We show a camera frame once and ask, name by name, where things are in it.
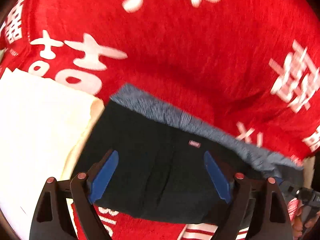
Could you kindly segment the black pants with grey waistband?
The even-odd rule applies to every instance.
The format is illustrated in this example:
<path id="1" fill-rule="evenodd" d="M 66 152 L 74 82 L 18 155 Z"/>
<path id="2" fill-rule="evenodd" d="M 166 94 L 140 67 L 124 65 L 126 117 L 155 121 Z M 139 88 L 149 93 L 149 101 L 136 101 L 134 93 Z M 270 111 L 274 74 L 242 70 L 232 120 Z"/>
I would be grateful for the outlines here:
<path id="1" fill-rule="evenodd" d="M 118 152 L 119 163 L 96 204 L 135 218 L 220 224 L 228 206 L 204 166 L 206 152 L 251 179 L 303 184 L 303 169 L 290 159 L 236 140 L 129 84 L 111 96 L 73 172 L 89 170 L 108 150 Z"/>

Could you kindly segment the red blanket with white characters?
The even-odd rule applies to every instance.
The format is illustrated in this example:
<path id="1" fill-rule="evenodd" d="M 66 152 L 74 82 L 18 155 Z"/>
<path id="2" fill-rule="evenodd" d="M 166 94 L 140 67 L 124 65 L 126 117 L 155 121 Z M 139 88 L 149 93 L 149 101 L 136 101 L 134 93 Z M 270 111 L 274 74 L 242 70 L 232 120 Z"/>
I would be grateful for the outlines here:
<path id="1" fill-rule="evenodd" d="M 6 69 L 91 94 L 104 109 L 133 85 L 290 159 L 300 187 L 319 192 L 307 166 L 319 152 L 319 19 L 306 0 L 12 0 L 1 10 L 1 77 Z M 218 225 L 91 204 L 87 170 L 46 179 L 28 239 L 295 239 L 318 218 L 303 230 L 304 206 L 281 192 L 285 179 L 251 179 L 211 155 L 232 192 Z"/>

